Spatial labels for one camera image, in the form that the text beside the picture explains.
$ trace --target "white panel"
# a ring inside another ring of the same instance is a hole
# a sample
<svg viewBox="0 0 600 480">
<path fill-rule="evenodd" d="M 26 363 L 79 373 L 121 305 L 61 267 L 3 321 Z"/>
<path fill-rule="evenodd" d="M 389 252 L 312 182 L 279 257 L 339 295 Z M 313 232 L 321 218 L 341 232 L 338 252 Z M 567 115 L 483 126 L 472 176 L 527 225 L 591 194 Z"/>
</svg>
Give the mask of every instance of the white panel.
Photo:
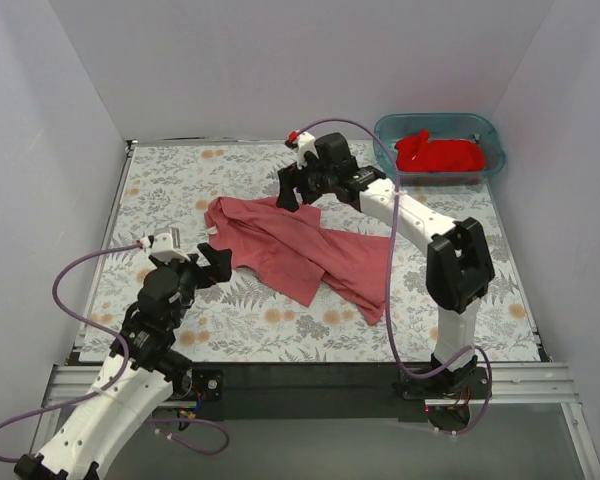
<svg viewBox="0 0 600 480">
<path fill-rule="evenodd" d="M 600 1 L 556 1 L 494 120 L 509 156 L 494 188 L 507 234 L 600 455 Z"/>
<path fill-rule="evenodd" d="M 40 405 L 69 351 L 75 325 L 51 284 L 99 246 L 123 151 L 48 2 L 0 0 L 0 421 Z M 67 303 L 83 307 L 92 272 L 69 279 Z M 0 433 L 0 453 L 24 453 L 34 424 Z"/>
<path fill-rule="evenodd" d="M 489 115 L 551 0 L 51 3 L 123 137 L 151 140 Z"/>
</svg>

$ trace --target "grey leaf pattern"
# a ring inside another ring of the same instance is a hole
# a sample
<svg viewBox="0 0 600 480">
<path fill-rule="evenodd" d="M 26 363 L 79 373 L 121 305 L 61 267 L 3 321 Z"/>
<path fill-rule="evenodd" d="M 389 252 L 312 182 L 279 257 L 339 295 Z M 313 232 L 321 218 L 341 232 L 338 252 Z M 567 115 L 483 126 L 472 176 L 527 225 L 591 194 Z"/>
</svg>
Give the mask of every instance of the grey leaf pattern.
<svg viewBox="0 0 600 480">
<path fill-rule="evenodd" d="M 257 280 L 242 278 L 230 285 L 230 290 L 222 297 L 222 303 L 228 303 L 240 308 L 253 308 L 257 305 L 262 307 L 264 303 L 275 298 L 276 292 L 271 288 L 259 283 Z"/>
<path fill-rule="evenodd" d="M 361 165 L 374 164 L 369 142 L 352 142 Z M 294 161 L 282 143 L 240 142 L 203 146 L 137 147 L 118 205 L 111 246 L 129 245 L 156 228 L 180 229 L 182 247 L 195 252 L 208 240 L 204 213 L 218 196 L 262 198 L 278 194 L 278 169 Z M 493 360 L 538 360 L 510 253 L 484 184 L 408 187 L 418 201 L 456 218 L 472 216 L 484 229 L 496 278 L 483 300 L 476 342 Z M 327 195 L 315 204 L 322 225 L 362 234 L 388 235 L 389 228 Z M 425 286 L 425 261 L 398 238 L 392 274 L 392 320 L 402 358 L 427 360 L 437 338 L 437 309 Z M 91 318 L 119 329 L 142 280 L 153 268 L 142 252 L 105 259 Z M 382 320 L 368 326 L 356 307 L 325 284 L 309 307 L 260 283 L 247 269 L 231 282 L 198 290 L 195 304 L 176 332 L 174 348 L 194 361 L 354 362 L 391 361 Z M 111 338 L 88 328 L 82 361 L 101 361 Z"/>
</svg>

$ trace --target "floral mat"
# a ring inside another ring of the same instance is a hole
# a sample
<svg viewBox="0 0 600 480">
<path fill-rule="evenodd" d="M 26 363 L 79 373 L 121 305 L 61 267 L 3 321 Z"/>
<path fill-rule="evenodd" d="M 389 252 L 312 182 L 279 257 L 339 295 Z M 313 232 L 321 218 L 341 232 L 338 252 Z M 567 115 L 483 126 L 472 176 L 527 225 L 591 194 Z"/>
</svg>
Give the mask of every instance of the floral mat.
<svg viewBox="0 0 600 480">
<path fill-rule="evenodd" d="M 374 162 L 369 143 L 351 145 L 359 163 Z M 227 143 L 206 146 L 139 146 L 126 178 L 110 244 L 127 245 L 156 228 L 180 229 L 182 247 L 195 251 L 206 242 L 203 214 L 218 196 L 245 199 L 278 193 L 276 172 L 294 161 L 277 143 Z M 492 360 L 539 360 L 519 280 L 485 184 L 414 187 L 422 203 L 455 218 L 472 216 L 484 226 L 496 277 L 484 298 L 476 343 Z M 321 198 L 322 225 L 353 232 L 386 235 L 374 218 Z M 144 253 L 106 259 L 91 318 L 119 329 L 152 265 Z M 404 360 L 428 360 L 437 331 L 437 309 L 425 288 L 425 259 L 399 238 L 392 276 L 392 314 L 396 341 Z M 381 362 L 392 359 L 384 321 L 368 326 L 357 308 L 324 284 L 309 307 L 261 284 L 255 274 L 238 269 L 229 283 L 196 292 L 193 308 L 177 332 L 175 349 L 194 361 L 214 362 Z M 88 328 L 81 361 L 102 361 L 111 337 Z"/>
</svg>

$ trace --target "blue plastic tub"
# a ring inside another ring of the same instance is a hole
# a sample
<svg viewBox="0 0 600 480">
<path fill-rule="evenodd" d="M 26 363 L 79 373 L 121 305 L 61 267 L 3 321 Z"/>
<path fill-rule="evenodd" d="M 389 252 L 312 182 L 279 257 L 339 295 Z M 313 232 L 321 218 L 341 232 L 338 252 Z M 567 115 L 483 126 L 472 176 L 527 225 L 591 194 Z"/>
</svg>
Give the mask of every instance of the blue plastic tub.
<svg viewBox="0 0 600 480">
<path fill-rule="evenodd" d="M 395 144 L 405 137 L 427 130 L 431 139 L 467 139 L 476 141 L 482 149 L 485 168 L 479 172 L 400 172 L 400 181 L 405 185 L 453 185 L 481 182 L 495 175 L 504 167 L 506 157 L 498 132 L 485 118 L 472 113 L 398 113 L 381 118 L 375 126 L 380 137 L 392 154 L 397 155 Z M 392 160 L 388 159 L 377 142 L 373 150 L 380 168 L 394 178 Z"/>
</svg>

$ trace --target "red cloth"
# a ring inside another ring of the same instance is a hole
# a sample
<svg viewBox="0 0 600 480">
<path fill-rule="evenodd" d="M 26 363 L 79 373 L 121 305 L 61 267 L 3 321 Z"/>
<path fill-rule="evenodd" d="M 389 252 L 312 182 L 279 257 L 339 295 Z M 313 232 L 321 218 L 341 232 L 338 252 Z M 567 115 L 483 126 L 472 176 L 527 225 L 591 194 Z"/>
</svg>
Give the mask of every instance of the red cloth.
<svg viewBox="0 0 600 480">
<path fill-rule="evenodd" d="M 429 141 L 429 132 L 396 143 L 397 165 L 402 172 L 476 172 L 484 169 L 484 154 L 469 140 Z"/>
<path fill-rule="evenodd" d="M 275 198 L 219 197 L 209 205 L 213 248 L 233 251 L 231 267 L 253 269 L 262 283 L 309 306 L 320 281 L 355 303 L 369 325 L 384 310 L 389 239 L 320 227 L 320 209 L 276 208 Z"/>
</svg>

